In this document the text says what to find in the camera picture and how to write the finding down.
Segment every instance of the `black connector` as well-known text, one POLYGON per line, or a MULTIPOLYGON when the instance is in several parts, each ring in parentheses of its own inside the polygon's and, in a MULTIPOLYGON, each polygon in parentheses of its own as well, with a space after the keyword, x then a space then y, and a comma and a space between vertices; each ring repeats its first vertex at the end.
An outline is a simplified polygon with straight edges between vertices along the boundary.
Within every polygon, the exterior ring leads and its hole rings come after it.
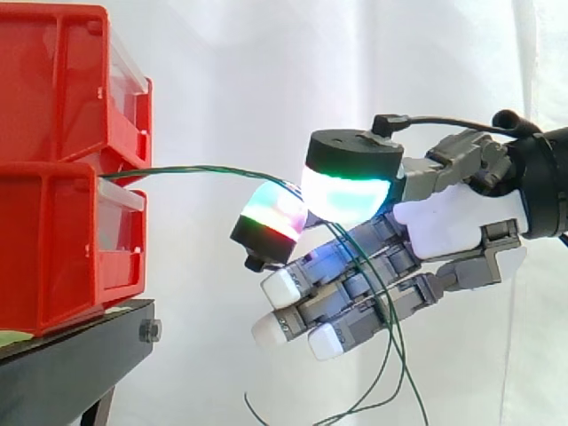
POLYGON ((412 124, 408 115, 379 114, 373 120, 371 132, 382 138, 390 138, 395 131, 407 129, 412 124))

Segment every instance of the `red storage bin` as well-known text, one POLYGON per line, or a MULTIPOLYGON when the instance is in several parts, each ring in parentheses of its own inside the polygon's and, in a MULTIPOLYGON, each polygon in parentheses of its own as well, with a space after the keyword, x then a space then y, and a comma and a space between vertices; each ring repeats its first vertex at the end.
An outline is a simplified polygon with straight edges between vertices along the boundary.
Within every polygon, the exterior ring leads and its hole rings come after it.
POLYGON ((0 58, 0 163, 151 166, 152 84, 104 8, 0 2, 0 58))
POLYGON ((0 329, 42 335, 145 286, 146 197, 81 163, 0 165, 0 329))

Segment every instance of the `led light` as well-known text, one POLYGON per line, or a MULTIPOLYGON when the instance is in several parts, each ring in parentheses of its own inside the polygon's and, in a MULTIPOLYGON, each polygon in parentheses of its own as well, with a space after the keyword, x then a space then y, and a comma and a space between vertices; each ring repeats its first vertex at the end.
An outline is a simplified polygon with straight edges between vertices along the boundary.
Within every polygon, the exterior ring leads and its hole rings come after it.
POLYGON ((241 215, 298 241, 308 210, 292 193, 273 182, 266 182, 258 187, 241 215))
POLYGON ((343 224, 370 219, 383 205, 390 188, 391 182, 386 180, 330 177, 307 166, 302 175, 302 197, 310 211, 343 224))

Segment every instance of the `black cable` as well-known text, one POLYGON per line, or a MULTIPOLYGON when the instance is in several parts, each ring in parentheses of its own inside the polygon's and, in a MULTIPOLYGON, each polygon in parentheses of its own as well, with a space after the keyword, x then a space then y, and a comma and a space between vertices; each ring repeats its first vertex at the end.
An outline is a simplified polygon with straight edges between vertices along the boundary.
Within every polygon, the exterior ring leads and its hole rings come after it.
POLYGON ((409 117, 408 120, 410 124, 444 124, 447 126, 458 126, 458 127, 463 127, 465 129, 486 131, 487 133, 509 136, 511 138, 516 137, 516 135, 513 134, 511 130, 502 129, 500 127, 486 126, 478 122, 468 122, 467 120, 459 120, 456 118, 437 117, 434 115, 433 116, 423 115, 423 116, 409 117))
POLYGON ((565 233, 561 233, 561 234, 558 236, 558 239, 559 239, 561 242, 563 242, 566 247, 568 247, 568 235, 566 235, 565 233))
POLYGON ((245 404, 247 405, 248 410, 252 413, 252 415, 255 416, 256 421, 259 422, 260 424, 262 424, 262 426, 270 426, 270 424, 268 424, 265 420, 263 420, 263 418, 260 415, 258 415, 258 413, 252 407, 252 405, 250 405, 249 395, 247 394, 247 392, 245 392, 245 394, 244 394, 244 399, 245 399, 245 404))

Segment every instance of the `screw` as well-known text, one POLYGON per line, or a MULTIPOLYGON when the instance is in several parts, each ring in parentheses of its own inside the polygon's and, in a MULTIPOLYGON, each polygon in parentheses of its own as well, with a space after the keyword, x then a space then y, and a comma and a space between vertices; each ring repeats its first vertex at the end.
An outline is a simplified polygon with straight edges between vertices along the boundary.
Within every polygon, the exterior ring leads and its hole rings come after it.
POLYGON ((162 322, 158 319, 144 319, 140 324, 140 342, 156 343, 162 338, 162 322))

